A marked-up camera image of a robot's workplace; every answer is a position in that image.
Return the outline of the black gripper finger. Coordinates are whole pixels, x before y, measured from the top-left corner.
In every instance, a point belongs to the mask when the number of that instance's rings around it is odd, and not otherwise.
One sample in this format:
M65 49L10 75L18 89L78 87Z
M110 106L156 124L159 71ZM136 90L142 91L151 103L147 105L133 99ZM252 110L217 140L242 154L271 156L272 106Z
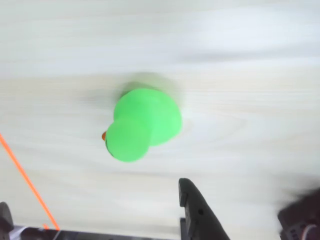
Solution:
M185 217L180 219L182 240L229 240L220 221L205 198L188 178L178 181L179 205Z
M0 234L5 235L14 229L13 218L6 202L0 203Z

